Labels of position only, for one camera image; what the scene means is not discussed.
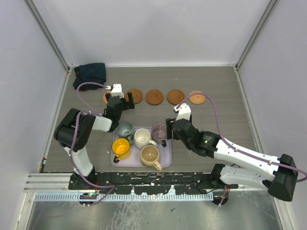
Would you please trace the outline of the woven rattan coaster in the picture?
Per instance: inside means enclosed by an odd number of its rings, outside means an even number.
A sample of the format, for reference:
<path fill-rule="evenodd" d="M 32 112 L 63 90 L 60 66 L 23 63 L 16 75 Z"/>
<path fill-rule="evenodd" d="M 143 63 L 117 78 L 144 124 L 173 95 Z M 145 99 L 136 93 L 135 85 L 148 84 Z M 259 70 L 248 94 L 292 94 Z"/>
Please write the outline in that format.
<path fill-rule="evenodd" d="M 107 91 L 107 92 L 105 92 L 104 95 L 103 95 L 103 102 L 104 102 L 105 104 L 108 103 L 108 101 L 107 101 L 107 99 L 106 99 L 106 94 L 108 94 L 108 93 L 111 93 L 111 91 Z"/>
<path fill-rule="evenodd" d="M 206 100 L 206 96 L 201 91 L 192 91 L 189 93 L 189 100 L 193 104 L 202 104 Z"/>

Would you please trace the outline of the brown wooden coaster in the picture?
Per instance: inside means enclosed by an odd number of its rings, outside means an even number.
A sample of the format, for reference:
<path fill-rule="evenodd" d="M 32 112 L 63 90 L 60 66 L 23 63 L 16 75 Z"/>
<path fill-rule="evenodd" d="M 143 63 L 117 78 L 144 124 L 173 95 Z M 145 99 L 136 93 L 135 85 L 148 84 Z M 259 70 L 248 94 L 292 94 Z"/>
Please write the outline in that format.
<path fill-rule="evenodd" d="M 129 89 L 129 90 L 127 90 L 127 92 L 126 92 L 126 94 L 125 94 L 125 99 L 126 99 L 126 101 L 129 100 L 129 98 L 128 98 L 128 92 L 131 92 L 131 93 L 132 93 L 132 97 L 133 97 L 134 104 L 138 104 L 139 102 L 142 101 L 142 96 L 143 96 L 143 94 L 142 94 L 141 90 L 139 90 L 139 89 Z"/>
<path fill-rule="evenodd" d="M 164 95 L 160 90 L 149 90 L 145 99 L 150 105 L 159 105 L 164 100 Z"/>
<path fill-rule="evenodd" d="M 170 90 L 167 94 L 167 100 L 173 105 L 179 104 L 184 98 L 184 92 L 178 89 Z"/>

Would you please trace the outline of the purple transparent mug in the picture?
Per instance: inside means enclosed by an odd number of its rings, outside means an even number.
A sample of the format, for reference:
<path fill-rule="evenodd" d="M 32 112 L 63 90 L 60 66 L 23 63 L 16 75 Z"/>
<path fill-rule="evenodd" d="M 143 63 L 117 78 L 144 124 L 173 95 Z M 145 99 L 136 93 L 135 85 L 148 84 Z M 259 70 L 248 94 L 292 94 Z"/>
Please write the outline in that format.
<path fill-rule="evenodd" d="M 152 126 L 151 134 L 153 140 L 162 145 L 163 147 L 167 146 L 167 126 L 164 123 L 156 123 Z"/>

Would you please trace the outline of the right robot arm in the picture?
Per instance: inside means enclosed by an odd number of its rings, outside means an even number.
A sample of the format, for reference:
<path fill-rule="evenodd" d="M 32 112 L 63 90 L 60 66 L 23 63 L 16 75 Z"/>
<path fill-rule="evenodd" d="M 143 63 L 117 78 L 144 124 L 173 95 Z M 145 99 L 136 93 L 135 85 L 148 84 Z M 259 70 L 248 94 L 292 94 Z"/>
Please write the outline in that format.
<path fill-rule="evenodd" d="M 202 157 L 210 157 L 239 165 L 239 169 L 216 164 L 210 182 L 214 188 L 241 184 L 265 189 L 282 201 L 291 202 L 298 172 L 294 159 L 286 154 L 270 156 L 243 148 L 218 134 L 199 131 L 186 120 L 166 119 L 167 138 L 181 140 L 187 149 Z"/>

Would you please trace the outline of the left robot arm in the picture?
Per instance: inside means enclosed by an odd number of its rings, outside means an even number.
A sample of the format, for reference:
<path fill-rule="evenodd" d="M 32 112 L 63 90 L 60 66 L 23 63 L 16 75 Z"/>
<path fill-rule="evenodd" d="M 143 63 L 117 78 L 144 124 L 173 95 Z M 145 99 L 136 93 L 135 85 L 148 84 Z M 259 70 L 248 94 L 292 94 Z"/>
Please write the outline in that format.
<path fill-rule="evenodd" d="M 79 182 L 85 190 L 94 188 L 97 181 L 94 166 L 86 149 L 92 130 L 113 132 L 119 125 L 122 112 L 134 109 L 134 99 L 130 92 L 123 98 L 110 93 L 106 98 L 108 103 L 103 114 L 92 114 L 72 108 L 54 132 L 54 139 L 65 149 L 73 164 L 72 181 Z"/>

